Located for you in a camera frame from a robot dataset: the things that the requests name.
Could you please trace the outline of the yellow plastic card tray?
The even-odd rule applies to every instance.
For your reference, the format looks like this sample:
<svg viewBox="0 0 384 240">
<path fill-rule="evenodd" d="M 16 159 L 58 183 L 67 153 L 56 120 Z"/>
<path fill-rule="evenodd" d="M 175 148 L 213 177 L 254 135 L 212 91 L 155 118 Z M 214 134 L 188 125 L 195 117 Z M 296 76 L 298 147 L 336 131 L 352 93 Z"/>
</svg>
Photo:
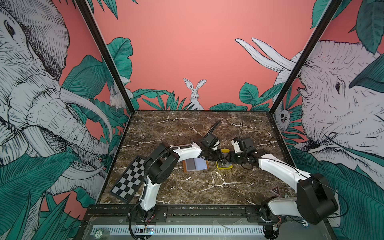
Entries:
<svg viewBox="0 0 384 240">
<path fill-rule="evenodd" d="M 216 162 L 217 169 L 219 170 L 227 170 L 232 169 L 233 165 L 226 159 L 228 154 L 230 153 L 229 149 L 221 149 L 221 157 L 218 162 Z"/>
</svg>

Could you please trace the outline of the brown leather card holder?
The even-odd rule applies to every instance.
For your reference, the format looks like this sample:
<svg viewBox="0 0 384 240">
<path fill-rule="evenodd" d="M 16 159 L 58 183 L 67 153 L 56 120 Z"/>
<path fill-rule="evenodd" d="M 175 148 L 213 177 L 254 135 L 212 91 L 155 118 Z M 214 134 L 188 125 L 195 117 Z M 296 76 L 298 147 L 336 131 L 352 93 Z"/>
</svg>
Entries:
<svg viewBox="0 0 384 240">
<path fill-rule="evenodd" d="M 203 158 L 195 159 L 195 164 L 196 164 L 196 170 L 194 172 L 209 169 L 208 162 Z M 189 173 L 185 171 L 185 160 L 183 161 L 183 169 L 185 173 Z"/>
</svg>

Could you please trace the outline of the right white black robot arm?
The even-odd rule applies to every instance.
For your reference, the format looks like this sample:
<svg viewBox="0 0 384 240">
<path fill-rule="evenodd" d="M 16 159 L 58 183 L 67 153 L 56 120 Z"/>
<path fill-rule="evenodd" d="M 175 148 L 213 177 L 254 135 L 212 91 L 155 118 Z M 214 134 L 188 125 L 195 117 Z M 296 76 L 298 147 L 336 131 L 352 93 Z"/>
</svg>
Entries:
<svg viewBox="0 0 384 240">
<path fill-rule="evenodd" d="M 293 167 L 274 155 L 253 146 L 250 138 L 235 138 L 231 142 L 234 150 L 227 155 L 232 164 L 250 164 L 266 171 L 290 186 L 296 196 L 272 198 L 267 201 L 264 215 L 301 217 L 316 225 L 339 210 L 339 204 L 322 174 L 310 174 Z"/>
</svg>

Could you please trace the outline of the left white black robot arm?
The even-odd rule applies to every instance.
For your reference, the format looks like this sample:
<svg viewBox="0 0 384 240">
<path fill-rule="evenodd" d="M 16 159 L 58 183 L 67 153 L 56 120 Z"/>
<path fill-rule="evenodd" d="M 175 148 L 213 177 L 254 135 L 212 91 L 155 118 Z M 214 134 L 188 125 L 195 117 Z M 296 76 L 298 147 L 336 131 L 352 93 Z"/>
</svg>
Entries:
<svg viewBox="0 0 384 240">
<path fill-rule="evenodd" d="M 178 162 L 198 158 L 218 160 L 221 155 L 219 145 L 219 138 L 212 133 L 186 145 L 161 143 L 144 164 L 144 189 L 135 207 L 141 221 L 148 222 L 155 215 L 160 186 L 169 178 Z"/>
</svg>

